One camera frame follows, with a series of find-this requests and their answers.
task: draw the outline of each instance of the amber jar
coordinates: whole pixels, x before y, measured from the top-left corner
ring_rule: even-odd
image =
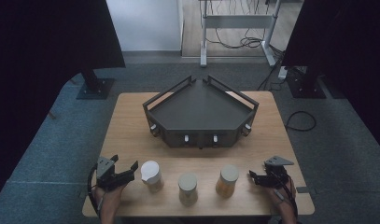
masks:
[[[235,191],[236,180],[239,171],[234,165],[226,165],[221,169],[219,179],[216,184],[216,192],[223,198],[229,198]]]
[[[178,198],[184,205],[193,205],[198,200],[196,185],[197,180],[193,173],[185,173],[178,179]]]

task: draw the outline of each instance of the glass jar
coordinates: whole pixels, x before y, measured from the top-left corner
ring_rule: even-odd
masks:
[[[196,189],[196,185],[196,175],[193,173],[185,173],[178,179],[178,197],[184,205],[193,205],[198,200],[198,191]]]
[[[160,165],[155,161],[146,161],[141,166],[141,179],[151,192],[157,192],[163,188]]]
[[[239,171],[234,165],[225,165],[221,169],[219,179],[216,184],[216,192],[223,198],[229,198],[235,191],[235,183],[239,177]]]

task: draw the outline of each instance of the black panel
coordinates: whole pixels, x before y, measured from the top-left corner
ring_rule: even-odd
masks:
[[[63,84],[124,65],[106,1],[0,1],[0,189]]]
[[[316,65],[380,144],[380,1],[304,1],[282,65]]]

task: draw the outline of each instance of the human hand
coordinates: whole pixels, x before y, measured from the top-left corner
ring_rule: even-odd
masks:
[[[102,224],[114,223],[114,217],[120,207],[120,195],[125,187],[126,185],[122,185],[109,192],[96,187],[93,191],[93,196],[99,205]]]
[[[290,178],[288,183],[286,184],[286,187],[289,190],[289,193],[291,194],[292,198],[295,198],[296,196],[296,189],[294,187],[294,182]],[[274,188],[264,188],[265,192],[268,194],[269,198],[271,199],[273,205],[276,207],[277,211],[279,212],[280,216],[282,217],[283,224],[295,224],[297,223],[297,218],[294,215],[294,208],[291,204],[291,201],[289,200],[289,196],[284,190],[284,188],[281,189],[274,189]]]

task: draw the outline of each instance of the cable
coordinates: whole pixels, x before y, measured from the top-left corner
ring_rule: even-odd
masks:
[[[247,13],[245,13],[245,9],[243,8],[243,3],[242,3],[242,0],[240,1],[240,7],[242,8],[242,12],[244,15],[247,15]]]
[[[96,171],[96,169],[97,169],[97,163],[95,163],[93,165],[93,167],[90,170],[90,173],[88,174],[88,187],[87,187],[87,189],[88,189],[88,196],[90,197],[90,200],[91,200],[91,205],[92,205],[95,213],[98,214],[98,210],[97,210],[98,204],[97,204],[96,199],[93,197],[93,194],[92,194],[92,191],[91,191],[92,188],[93,188],[91,186],[91,180],[93,178],[93,173],[94,173],[94,171]]]
[[[302,113],[302,114],[309,115],[309,117],[311,117],[311,119],[312,119],[313,122],[314,122],[314,124],[312,125],[312,127],[307,128],[307,129],[297,129],[297,128],[293,128],[293,127],[290,127],[290,126],[289,126],[289,122],[290,122],[290,120],[292,119],[292,117],[294,117],[294,115],[301,114],[301,113]],[[292,114],[289,116],[288,121],[287,121],[286,124],[285,124],[285,128],[286,128],[286,130],[287,130],[287,129],[291,129],[291,130],[293,130],[293,131],[297,131],[297,132],[309,132],[309,131],[311,131],[312,129],[314,129],[314,128],[316,127],[316,125],[317,125],[317,122],[316,122],[316,119],[315,119],[315,117],[314,117],[313,115],[311,115],[310,113],[308,113],[308,112],[306,112],[306,111],[302,111],[302,110],[300,110],[300,111],[297,111],[297,112],[292,113]]]
[[[219,14],[219,13],[218,13],[218,8],[219,8],[219,6],[221,6],[221,3],[222,3],[222,0],[219,0],[219,4],[218,4],[218,6],[217,6],[217,14]]]
[[[277,57],[283,57],[284,56],[284,54],[285,54],[284,50],[277,49],[272,45],[269,45],[269,47],[274,51],[275,56],[277,56]]]
[[[247,8],[248,8],[248,14],[251,14],[251,3],[252,2],[253,2],[253,0],[251,0],[250,3],[248,3],[248,1],[246,0]]]
[[[236,15],[236,0],[235,1],[235,7],[233,8],[233,15]]]
[[[269,75],[262,81],[262,83],[259,85],[259,87],[257,88],[257,91],[260,90],[261,86],[263,85],[263,90],[266,91],[266,85],[268,83],[268,80],[271,76],[271,74],[273,73],[273,71],[276,69],[277,65],[280,64],[282,62],[282,58],[279,58],[278,61],[274,64],[274,67],[271,69],[271,72],[269,73]]]
[[[269,84],[269,89],[268,91],[281,91],[282,90],[282,84],[285,83],[286,80],[284,79],[283,81],[281,82],[271,82]],[[272,85],[277,85],[278,86],[278,89],[275,89]]]
[[[214,11],[213,11],[213,2],[212,2],[212,0],[210,0],[210,9],[212,10],[212,15],[214,15]]]
[[[257,14],[257,12],[259,11],[259,3],[260,3],[260,0],[257,0],[257,5],[255,6],[254,8],[254,15]]]
[[[223,43],[222,41],[221,41],[221,39],[219,38],[219,35],[218,35],[218,31],[217,31],[217,29],[216,29],[216,36],[217,36],[217,39],[218,39],[218,43],[220,44],[220,45],[222,45],[222,46],[224,46],[225,48],[227,48],[227,49],[240,49],[240,48],[242,48],[242,47],[244,47],[245,45],[239,45],[239,46],[231,46],[231,45],[228,45],[228,44],[225,44],[225,43]]]
[[[248,48],[251,48],[251,49],[254,49],[254,48],[259,47],[260,44],[261,44],[262,39],[259,39],[259,38],[257,38],[257,37],[249,37],[249,36],[247,36],[248,31],[250,31],[250,29],[247,29],[247,31],[246,31],[246,33],[245,33],[245,38],[242,38],[242,39],[240,40],[241,44],[242,44],[243,46],[248,47]]]
[[[291,186],[291,176],[289,176],[288,175],[288,177],[289,177],[289,181],[290,181],[290,189],[291,190],[289,190],[288,189],[288,187],[285,185],[285,184],[283,184],[283,189],[285,190],[285,192],[287,193],[287,195],[289,196],[289,201],[291,202],[291,205],[292,205],[292,207],[294,208],[294,216],[296,217],[296,218],[298,218],[298,207],[297,207],[297,203],[295,202],[295,198],[292,196],[292,186]]]

